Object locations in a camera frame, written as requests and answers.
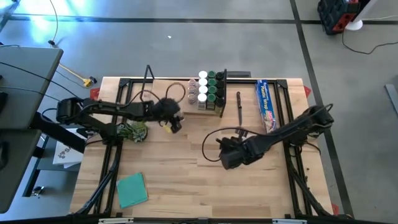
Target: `table leg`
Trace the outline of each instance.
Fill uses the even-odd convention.
[[[69,132],[59,124],[44,121],[39,112],[36,112],[30,127],[41,130],[51,138],[64,143],[66,146],[69,146],[78,152],[85,152],[85,140]]]

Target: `teal cloth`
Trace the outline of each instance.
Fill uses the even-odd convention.
[[[144,175],[137,173],[116,182],[121,208],[127,208],[148,200]]]

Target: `white lid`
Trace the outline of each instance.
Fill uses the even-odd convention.
[[[206,78],[207,77],[207,72],[206,71],[200,71],[199,72],[199,78]]]
[[[198,95],[198,100],[201,101],[201,102],[206,101],[206,100],[207,100],[206,94],[200,93],[200,94]]]
[[[199,79],[199,85],[207,85],[207,79],[206,78]]]
[[[207,86],[200,86],[199,93],[207,93]]]

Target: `green cap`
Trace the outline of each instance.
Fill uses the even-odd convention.
[[[217,87],[215,87],[215,86],[209,86],[208,92],[209,92],[209,93],[216,93],[216,92],[217,92]]]
[[[207,101],[210,101],[210,102],[216,101],[216,95],[214,95],[214,94],[207,95]]]
[[[209,72],[207,73],[207,77],[209,77],[209,78],[214,78],[214,77],[216,77],[216,73],[215,73],[214,71],[209,71]]]
[[[209,80],[207,81],[207,84],[209,86],[214,86],[217,84],[217,81],[214,78],[209,78]]]

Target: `yellow tool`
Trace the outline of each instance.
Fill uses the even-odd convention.
[[[78,75],[77,73],[75,73],[74,71],[72,71],[69,68],[63,66],[62,64],[59,64],[59,67],[65,69],[66,71],[70,72],[72,75],[74,75],[74,76],[78,77],[79,79],[81,79],[83,81],[83,85],[85,87],[91,87],[93,84],[97,83],[97,79],[95,79],[94,77],[83,78],[80,75]]]

